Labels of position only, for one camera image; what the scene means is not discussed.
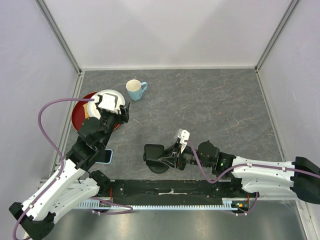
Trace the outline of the white paper plate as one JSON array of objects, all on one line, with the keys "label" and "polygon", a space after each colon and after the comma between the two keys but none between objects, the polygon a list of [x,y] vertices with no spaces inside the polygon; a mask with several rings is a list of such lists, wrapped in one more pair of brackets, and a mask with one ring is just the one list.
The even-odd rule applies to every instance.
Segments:
[{"label": "white paper plate", "polygon": [[99,101],[99,97],[98,95],[102,95],[102,94],[106,94],[106,93],[110,93],[110,94],[114,94],[114,95],[118,95],[118,103],[117,103],[117,107],[120,110],[120,105],[124,105],[125,102],[125,98],[123,97],[123,95],[116,91],[116,90],[112,90],[112,89],[106,89],[106,90],[101,90],[98,91],[97,93],[95,93],[92,97],[91,97],[91,101],[89,101],[87,103],[87,111],[90,117],[95,117],[100,119],[101,118],[101,111],[104,109],[99,109],[98,108],[98,101]]}]

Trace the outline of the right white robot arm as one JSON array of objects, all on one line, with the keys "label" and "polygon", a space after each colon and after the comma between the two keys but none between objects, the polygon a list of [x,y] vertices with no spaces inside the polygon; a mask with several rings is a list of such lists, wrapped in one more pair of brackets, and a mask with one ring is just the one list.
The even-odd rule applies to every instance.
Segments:
[{"label": "right white robot arm", "polygon": [[201,171],[211,168],[216,178],[207,177],[209,183],[231,178],[234,181],[229,184],[229,191],[235,197],[244,193],[289,195],[307,203],[320,203],[320,168],[306,157],[283,162],[252,160],[221,152],[209,141],[202,142],[197,149],[191,143],[183,146],[176,142],[169,148],[157,144],[152,154],[159,173],[169,168],[183,170],[190,164],[198,165]]}]

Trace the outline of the black round-base phone stand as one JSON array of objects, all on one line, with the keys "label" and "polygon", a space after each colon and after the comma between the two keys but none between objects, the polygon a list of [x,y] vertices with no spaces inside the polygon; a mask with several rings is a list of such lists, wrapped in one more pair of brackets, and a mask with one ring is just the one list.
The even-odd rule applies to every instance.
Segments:
[{"label": "black round-base phone stand", "polygon": [[169,170],[169,168],[171,167],[170,165],[168,165],[165,162],[162,161],[152,161],[152,160],[147,160],[146,161],[146,165],[148,166],[148,168],[155,174],[163,174],[166,171]]}]

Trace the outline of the black smartphone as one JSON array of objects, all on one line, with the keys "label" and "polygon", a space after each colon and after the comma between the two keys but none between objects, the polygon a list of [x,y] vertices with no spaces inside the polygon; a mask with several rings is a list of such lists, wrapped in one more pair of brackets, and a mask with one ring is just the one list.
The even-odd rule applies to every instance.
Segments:
[{"label": "black smartphone", "polygon": [[161,144],[145,144],[143,160],[156,161],[158,158],[164,155],[165,147]]}]

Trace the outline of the blue-cased smartphone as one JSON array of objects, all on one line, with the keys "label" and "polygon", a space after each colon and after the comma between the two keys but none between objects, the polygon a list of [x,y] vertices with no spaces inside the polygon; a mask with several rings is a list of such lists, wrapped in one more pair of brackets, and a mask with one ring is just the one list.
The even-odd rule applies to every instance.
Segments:
[{"label": "blue-cased smartphone", "polygon": [[97,164],[105,164],[109,165],[113,159],[113,150],[112,149],[104,149],[99,152],[98,160],[96,161]]}]

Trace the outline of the red round tray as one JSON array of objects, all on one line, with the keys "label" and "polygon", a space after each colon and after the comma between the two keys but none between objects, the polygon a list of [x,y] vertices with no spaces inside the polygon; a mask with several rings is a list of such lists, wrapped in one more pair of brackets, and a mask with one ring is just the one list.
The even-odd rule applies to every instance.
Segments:
[{"label": "red round tray", "polygon": [[[97,92],[89,93],[86,96],[84,96],[83,99],[85,99],[85,100],[91,99],[91,97]],[[86,104],[86,103],[88,103],[88,101],[79,101],[75,105],[73,110],[72,110],[71,122],[72,122],[72,125],[73,125],[73,127],[74,127],[74,129],[76,131],[78,131],[81,128],[81,126],[83,125],[84,121],[86,120],[85,119],[85,114],[84,114],[84,108],[83,108],[83,105]]]}]

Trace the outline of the light blue ceramic mug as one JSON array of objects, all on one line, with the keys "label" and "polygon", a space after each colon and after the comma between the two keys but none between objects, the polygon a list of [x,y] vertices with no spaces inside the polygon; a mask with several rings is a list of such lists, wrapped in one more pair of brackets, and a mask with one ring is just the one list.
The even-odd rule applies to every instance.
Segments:
[{"label": "light blue ceramic mug", "polygon": [[126,87],[126,90],[128,92],[129,97],[133,101],[137,102],[137,101],[141,100],[144,91],[148,87],[148,83],[147,82],[140,82],[137,79],[132,79],[126,83],[125,87]]}]

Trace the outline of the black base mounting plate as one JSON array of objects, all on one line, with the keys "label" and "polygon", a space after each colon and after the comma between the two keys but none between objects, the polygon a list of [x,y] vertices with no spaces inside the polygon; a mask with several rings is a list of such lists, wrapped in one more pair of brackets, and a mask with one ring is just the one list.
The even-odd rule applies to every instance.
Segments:
[{"label": "black base mounting plate", "polygon": [[206,180],[141,180],[117,179],[99,190],[99,197],[111,197],[116,204],[218,204],[223,198],[254,199],[240,183],[208,183]]}]

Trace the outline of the yellow sponge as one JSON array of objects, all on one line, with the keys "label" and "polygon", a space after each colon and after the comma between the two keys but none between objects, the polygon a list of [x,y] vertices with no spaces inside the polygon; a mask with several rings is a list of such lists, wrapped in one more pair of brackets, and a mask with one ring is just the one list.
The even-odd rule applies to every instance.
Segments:
[{"label": "yellow sponge", "polygon": [[83,105],[83,111],[84,111],[84,118],[85,118],[85,119],[89,118],[90,115],[89,115],[89,113],[88,113],[88,104],[87,104],[87,103],[85,103],[85,104]]}]

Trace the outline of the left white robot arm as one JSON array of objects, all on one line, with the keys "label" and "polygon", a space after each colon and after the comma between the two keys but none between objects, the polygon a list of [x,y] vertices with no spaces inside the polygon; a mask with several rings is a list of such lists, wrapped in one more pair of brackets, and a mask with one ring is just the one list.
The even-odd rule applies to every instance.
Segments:
[{"label": "left white robot arm", "polygon": [[110,179],[101,171],[89,173],[78,187],[69,186],[97,162],[107,157],[106,146],[115,125],[129,121],[129,104],[124,100],[87,100],[95,107],[100,117],[84,120],[78,131],[78,139],[66,156],[61,156],[61,165],[47,182],[24,202],[14,202],[10,213],[16,218],[12,237],[17,239],[17,229],[22,227],[31,240],[44,239],[55,224],[82,201],[104,197],[110,192]]}]

